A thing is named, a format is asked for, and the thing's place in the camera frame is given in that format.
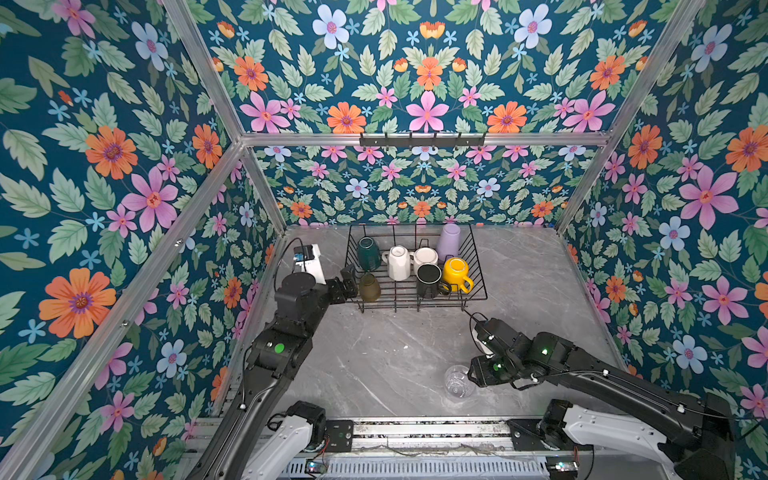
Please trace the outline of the olive green glass cup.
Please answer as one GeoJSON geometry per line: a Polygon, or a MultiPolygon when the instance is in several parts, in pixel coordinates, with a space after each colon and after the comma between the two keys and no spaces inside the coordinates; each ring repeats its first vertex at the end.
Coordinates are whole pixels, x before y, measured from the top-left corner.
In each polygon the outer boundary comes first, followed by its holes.
{"type": "Polygon", "coordinates": [[[372,303],[379,300],[381,296],[381,286],[378,279],[370,272],[365,273],[359,282],[359,291],[361,300],[365,303],[372,303]]]}

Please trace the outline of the clear glass cup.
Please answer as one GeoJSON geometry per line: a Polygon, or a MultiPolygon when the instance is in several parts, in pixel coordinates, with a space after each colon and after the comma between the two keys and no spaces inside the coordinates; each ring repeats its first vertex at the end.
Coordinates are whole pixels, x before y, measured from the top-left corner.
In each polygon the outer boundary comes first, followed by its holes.
{"type": "Polygon", "coordinates": [[[477,390],[477,385],[469,378],[469,368],[465,365],[454,365],[445,371],[444,387],[448,395],[457,400],[466,400],[477,390]]]}

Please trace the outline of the dark green mug white inside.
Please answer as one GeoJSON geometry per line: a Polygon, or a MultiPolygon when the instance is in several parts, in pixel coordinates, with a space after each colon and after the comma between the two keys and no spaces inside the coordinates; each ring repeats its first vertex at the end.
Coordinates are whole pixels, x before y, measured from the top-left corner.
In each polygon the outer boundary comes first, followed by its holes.
{"type": "Polygon", "coordinates": [[[357,246],[358,261],[363,272],[377,270],[382,264],[380,248],[376,240],[370,236],[360,239],[357,246]]]}

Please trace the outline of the white faceted mug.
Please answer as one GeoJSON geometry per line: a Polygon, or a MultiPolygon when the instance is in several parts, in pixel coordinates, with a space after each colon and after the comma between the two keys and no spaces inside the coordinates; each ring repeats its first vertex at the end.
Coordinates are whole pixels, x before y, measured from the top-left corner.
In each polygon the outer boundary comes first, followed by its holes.
{"type": "Polygon", "coordinates": [[[395,245],[382,254],[382,262],[387,266],[390,279],[402,282],[411,274],[411,255],[402,245],[395,245]]]}

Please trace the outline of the black mug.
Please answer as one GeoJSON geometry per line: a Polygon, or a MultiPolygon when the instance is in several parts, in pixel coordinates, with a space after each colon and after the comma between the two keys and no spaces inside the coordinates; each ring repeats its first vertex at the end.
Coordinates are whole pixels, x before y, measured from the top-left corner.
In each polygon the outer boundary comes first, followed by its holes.
{"type": "Polygon", "coordinates": [[[452,293],[443,280],[442,270],[437,265],[423,265],[416,272],[417,295],[419,299],[431,300],[452,293]]]}

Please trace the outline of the white mug red inside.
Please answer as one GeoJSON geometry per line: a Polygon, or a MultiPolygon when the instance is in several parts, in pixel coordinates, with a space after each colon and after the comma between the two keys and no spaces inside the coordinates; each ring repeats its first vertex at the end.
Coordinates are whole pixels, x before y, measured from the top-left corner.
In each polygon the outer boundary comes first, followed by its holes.
{"type": "Polygon", "coordinates": [[[430,247],[420,247],[412,253],[414,272],[417,272],[423,265],[437,265],[438,261],[438,252],[430,247]]]}

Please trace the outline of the yellow mug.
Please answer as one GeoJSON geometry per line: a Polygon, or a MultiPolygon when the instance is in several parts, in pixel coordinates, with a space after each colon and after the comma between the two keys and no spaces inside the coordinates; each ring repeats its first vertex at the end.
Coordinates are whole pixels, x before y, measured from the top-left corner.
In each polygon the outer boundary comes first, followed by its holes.
{"type": "Polygon", "coordinates": [[[468,263],[459,257],[447,258],[443,266],[443,280],[452,292],[470,294],[475,286],[469,275],[468,263]]]}

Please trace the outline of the lilac plastic cup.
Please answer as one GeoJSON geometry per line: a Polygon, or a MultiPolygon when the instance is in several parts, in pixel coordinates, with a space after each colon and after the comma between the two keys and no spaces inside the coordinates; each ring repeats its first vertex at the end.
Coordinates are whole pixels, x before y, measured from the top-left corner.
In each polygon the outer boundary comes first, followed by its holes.
{"type": "Polygon", "coordinates": [[[442,228],[436,251],[440,262],[458,257],[461,246],[461,228],[453,223],[445,224],[442,228]]]}

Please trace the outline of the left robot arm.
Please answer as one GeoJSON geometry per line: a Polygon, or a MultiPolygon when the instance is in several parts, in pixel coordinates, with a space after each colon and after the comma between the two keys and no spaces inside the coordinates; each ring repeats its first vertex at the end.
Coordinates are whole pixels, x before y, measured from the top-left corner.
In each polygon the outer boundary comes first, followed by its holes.
{"type": "Polygon", "coordinates": [[[329,306],[357,296],[356,270],[348,266],[324,284],[294,272],[275,292],[273,320],[251,343],[233,404],[190,479],[239,479],[267,420],[312,350],[312,337],[329,306]]]}

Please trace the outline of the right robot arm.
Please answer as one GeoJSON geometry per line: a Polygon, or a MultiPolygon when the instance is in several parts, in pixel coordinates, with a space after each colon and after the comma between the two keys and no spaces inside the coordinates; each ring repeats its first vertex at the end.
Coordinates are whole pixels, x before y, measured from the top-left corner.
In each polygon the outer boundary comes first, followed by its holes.
{"type": "Polygon", "coordinates": [[[485,316],[471,317],[469,325],[480,353],[468,378],[477,387],[524,391],[550,383],[614,408],[605,413],[551,400],[533,434],[545,446],[614,449],[653,460],[679,479],[734,478],[736,435],[725,399],[664,389],[553,333],[528,338],[485,316]]]}

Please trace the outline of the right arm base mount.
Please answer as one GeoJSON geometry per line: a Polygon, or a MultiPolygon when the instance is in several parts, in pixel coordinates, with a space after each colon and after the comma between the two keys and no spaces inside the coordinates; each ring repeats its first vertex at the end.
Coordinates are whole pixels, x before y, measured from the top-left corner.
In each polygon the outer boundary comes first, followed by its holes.
{"type": "Polygon", "coordinates": [[[505,421],[510,439],[517,451],[575,451],[592,450],[591,446],[574,443],[562,429],[542,417],[512,418],[505,421]]]}

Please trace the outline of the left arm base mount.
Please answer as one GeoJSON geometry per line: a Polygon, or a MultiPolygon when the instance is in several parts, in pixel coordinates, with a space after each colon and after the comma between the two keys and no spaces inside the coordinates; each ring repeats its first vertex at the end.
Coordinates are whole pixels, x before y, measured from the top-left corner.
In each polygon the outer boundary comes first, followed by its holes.
{"type": "Polygon", "coordinates": [[[353,420],[326,420],[313,425],[306,453],[348,453],[352,451],[355,422],[353,420]]]}

